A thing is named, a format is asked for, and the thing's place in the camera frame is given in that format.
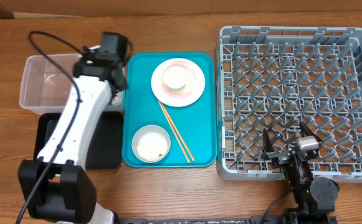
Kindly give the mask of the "grey bowl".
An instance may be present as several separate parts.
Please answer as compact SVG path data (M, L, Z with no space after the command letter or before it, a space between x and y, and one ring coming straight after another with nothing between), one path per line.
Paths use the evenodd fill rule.
M134 155L146 163L163 160L169 153L170 147L171 140L167 131L153 124L140 128L131 142Z

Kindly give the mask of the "white napkin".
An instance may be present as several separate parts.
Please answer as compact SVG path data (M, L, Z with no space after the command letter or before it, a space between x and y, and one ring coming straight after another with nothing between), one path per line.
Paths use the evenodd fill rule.
M111 104L112 105L119 105L122 101L122 96L116 96L114 99L112 99Z

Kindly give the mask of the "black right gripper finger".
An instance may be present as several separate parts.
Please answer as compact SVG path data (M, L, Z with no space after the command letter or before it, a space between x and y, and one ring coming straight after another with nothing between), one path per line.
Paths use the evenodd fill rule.
M272 155L275 153L266 129L263 129L262 131L262 140L263 140L263 145L262 145L261 158L266 161L271 159Z
M317 136L303 121L299 122L300 126L300 135L302 138L304 137L314 137L318 143L322 143L323 140Z

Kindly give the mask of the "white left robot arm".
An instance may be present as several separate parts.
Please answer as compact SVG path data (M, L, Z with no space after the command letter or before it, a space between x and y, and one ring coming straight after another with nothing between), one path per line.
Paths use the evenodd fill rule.
M85 172L90 141L102 112L127 88L124 53L88 50L75 63L72 89L58 123L35 160L23 160L18 179L25 199L17 216L59 223L117 223L97 202Z

